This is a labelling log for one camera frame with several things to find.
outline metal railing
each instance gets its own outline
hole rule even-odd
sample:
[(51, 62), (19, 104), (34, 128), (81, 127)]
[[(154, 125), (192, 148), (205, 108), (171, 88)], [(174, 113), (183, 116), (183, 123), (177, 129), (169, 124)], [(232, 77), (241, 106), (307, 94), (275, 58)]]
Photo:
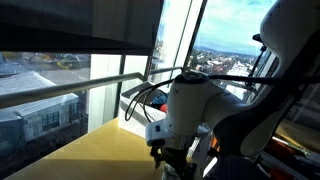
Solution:
[[(181, 67), (171, 67), (171, 68), (152, 70), (150, 71), (150, 75), (173, 71), (177, 69), (181, 69)], [(46, 98), (51, 98), (55, 96), (60, 96), (64, 94), (74, 93), (74, 92), (87, 90), (91, 88), (96, 88), (100, 86), (115, 84), (115, 83), (132, 80), (132, 79), (140, 79), (141, 81), (144, 81), (145, 77), (141, 73), (136, 72), (136, 73), (106, 77), (106, 78), (92, 79), (92, 80), (77, 82), (77, 83), (55, 85), (55, 86), (49, 86), (45, 88), (38, 88), (38, 89), (31, 89), (27, 91), (3, 94), (3, 95), (0, 95), (0, 109), (16, 106), (19, 104), (29, 103), (33, 101), (38, 101)]]

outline sky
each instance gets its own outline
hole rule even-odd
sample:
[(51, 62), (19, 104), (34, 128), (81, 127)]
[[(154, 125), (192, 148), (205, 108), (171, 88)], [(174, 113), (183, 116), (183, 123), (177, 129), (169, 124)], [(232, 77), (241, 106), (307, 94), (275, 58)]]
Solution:
[(275, 0), (208, 0), (195, 46), (258, 55), (252, 40)]

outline building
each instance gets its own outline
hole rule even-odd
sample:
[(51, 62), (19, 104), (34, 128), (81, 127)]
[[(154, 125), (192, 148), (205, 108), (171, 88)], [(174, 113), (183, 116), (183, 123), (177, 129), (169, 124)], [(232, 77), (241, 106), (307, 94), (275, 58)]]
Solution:
[[(0, 79), (0, 95), (54, 85), (31, 71)], [(75, 94), (1, 109), (0, 156), (19, 149), (34, 139), (79, 124), (78, 109), (78, 96)]]

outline white robot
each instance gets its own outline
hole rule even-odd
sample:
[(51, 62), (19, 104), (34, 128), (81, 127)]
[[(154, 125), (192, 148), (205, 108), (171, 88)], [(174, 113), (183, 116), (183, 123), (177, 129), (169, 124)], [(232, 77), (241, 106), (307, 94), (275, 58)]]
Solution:
[(218, 159), (253, 156), (265, 148), (305, 89), (306, 85), (299, 84), (301, 78), (319, 73), (320, 1), (277, 1), (265, 16), (260, 34), (279, 58), (272, 77), (282, 83), (264, 86), (252, 103), (245, 104), (205, 75), (188, 72), (177, 76), (170, 89), (167, 116), (146, 126), (146, 142), (158, 165), (165, 161), (181, 179), (195, 178), (196, 166), (187, 163), (186, 155), (201, 134), (202, 123), (218, 139)]

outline handrail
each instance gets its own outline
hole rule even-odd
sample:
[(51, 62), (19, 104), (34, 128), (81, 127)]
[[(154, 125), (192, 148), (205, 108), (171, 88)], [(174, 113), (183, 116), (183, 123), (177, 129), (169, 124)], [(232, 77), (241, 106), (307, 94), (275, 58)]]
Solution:
[(83, 82), (55, 85), (45, 88), (4, 94), (0, 95), (0, 108), (6, 108), (23, 103), (74, 93), (77, 91), (91, 89), (99, 86), (115, 84), (136, 78), (143, 80), (143, 75), (141, 73), (130, 73), (106, 78), (92, 79)]
[(178, 69), (180, 69), (182, 71), (182, 67), (181, 66), (176, 66), (176, 67), (171, 67), (171, 68), (163, 68), (163, 69), (156, 69), (156, 70), (150, 71), (150, 75), (159, 74), (159, 73), (168, 72), (168, 71), (174, 71), (174, 70), (178, 70)]

